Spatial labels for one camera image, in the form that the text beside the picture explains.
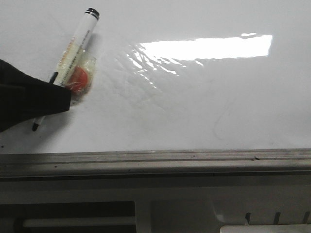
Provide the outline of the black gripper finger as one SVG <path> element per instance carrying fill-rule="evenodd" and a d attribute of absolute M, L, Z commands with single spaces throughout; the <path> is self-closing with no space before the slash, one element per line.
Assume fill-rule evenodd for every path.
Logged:
<path fill-rule="evenodd" d="M 0 61 L 0 131 L 29 119 L 66 112 L 71 91 Z"/>

